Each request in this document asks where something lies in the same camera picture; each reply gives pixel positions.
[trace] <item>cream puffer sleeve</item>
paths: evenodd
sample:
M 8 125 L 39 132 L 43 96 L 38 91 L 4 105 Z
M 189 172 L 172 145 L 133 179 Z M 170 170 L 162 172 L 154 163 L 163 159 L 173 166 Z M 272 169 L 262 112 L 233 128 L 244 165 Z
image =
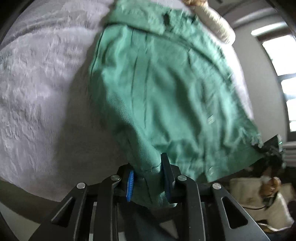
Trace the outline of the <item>cream puffer sleeve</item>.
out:
M 190 6 L 192 11 L 197 14 L 199 19 L 211 30 L 214 35 L 226 44 L 233 44 L 235 32 L 228 22 L 221 17 L 214 9 L 207 4 L 203 6 Z

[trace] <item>metal bolt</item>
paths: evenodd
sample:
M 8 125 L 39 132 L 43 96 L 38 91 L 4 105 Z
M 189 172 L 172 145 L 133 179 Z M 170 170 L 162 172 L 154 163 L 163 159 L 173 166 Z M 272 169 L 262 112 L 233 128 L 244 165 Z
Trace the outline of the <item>metal bolt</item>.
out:
M 112 175 L 111 176 L 112 181 L 118 181 L 119 179 L 120 179 L 120 176 L 118 176 L 118 175 Z
M 85 183 L 78 183 L 76 187 L 78 189 L 83 189 L 83 188 L 85 188 Z
M 214 183 L 213 188 L 219 190 L 221 189 L 221 185 L 219 183 Z
M 178 176 L 178 180 L 179 181 L 186 181 L 186 179 L 187 179 L 187 177 L 186 176 L 184 176 L 184 175 L 180 175 L 180 176 Z

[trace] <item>window frame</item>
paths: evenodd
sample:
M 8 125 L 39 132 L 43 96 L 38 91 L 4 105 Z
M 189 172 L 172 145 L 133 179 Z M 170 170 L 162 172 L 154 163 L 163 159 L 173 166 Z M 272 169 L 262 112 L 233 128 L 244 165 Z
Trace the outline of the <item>window frame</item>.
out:
M 264 33 L 262 35 L 257 36 L 257 39 L 261 43 L 261 47 L 263 48 L 264 52 L 266 53 L 266 56 L 268 57 L 271 65 L 273 66 L 273 68 L 274 68 L 274 65 L 273 65 L 267 51 L 263 47 L 263 42 L 268 41 L 268 40 L 272 40 L 272 39 L 275 39 L 275 38 L 279 38 L 279 37 L 282 37 L 282 36 L 286 36 L 286 35 L 292 35 L 295 38 L 292 31 L 288 27 L 280 28 L 280 29 L 274 30 L 272 32 Z M 282 98 L 283 98 L 283 101 L 285 103 L 284 108 L 285 108 L 286 121 L 287 121 L 287 141 L 288 142 L 296 141 L 296 131 L 291 131 L 290 130 L 290 120 L 289 120 L 289 113 L 288 113 L 288 107 L 287 107 L 287 99 L 286 99 L 286 96 L 285 96 L 284 91 L 282 89 L 281 83 L 282 83 L 283 80 L 290 79 L 290 78 L 293 78 L 293 77 L 296 77 L 296 73 L 284 74 L 284 75 L 280 75 L 280 76 L 277 75 L 279 89 L 281 90 Z

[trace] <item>black device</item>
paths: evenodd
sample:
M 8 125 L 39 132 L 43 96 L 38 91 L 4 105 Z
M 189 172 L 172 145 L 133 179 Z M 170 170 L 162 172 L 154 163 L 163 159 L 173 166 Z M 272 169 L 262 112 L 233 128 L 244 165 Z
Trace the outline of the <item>black device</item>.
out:
M 179 238 L 169 237 L 168 234 L 163 238 L 151 238 L 153 232 L 155 232 L 153 237 L 159 237 L 155 231 L 157 229 L 148 231 L 149 235 L 140 235 L 137 223 L 141 221 L 134 222 L 133 227 L 131 221 L 127 224 L 130 225 L 128 241 L 269 241 L 256 222 L 222 185 L 196 184 L 193 179 L 182 175 L 177 166 L 171 165 L 165 153 L 161 155 L 161 160 L 167 200 L 169 203 L 178 203 L 178 206 L 171 210 L 176 208 L 182 210 L 178 218 Z M 99 184 L 91 186 L 85 183 L 77 184 L 39 226 L 29 241 L 89 240 L 94 202 L 97 202 L 97 206 L 94 214 L 93 240 L 117 241 L 117 206 L 124 204 L 124 208 L 132 205 L 126 200 L 131 169 L 130 165 L 121 166 L 116 175 L 106 178 Z M 145 209 L 147 213 L 145 216 L 148 218 L 150 211 L 145 207 L 141 208 Z M 124 209 L 123 213 L 132 215 L 128 208 Z

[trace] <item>green garment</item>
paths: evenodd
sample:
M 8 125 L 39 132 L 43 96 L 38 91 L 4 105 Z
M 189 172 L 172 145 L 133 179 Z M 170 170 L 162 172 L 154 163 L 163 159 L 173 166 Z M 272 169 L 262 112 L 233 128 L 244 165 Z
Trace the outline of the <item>green garment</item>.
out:
M 261 155 L 225 57 L 196 16 L 146 0 L 119 0 L 90 67 L 91 97 L 134 167 L 132 200 L 166 206 L 160 154 L 204 181 Z

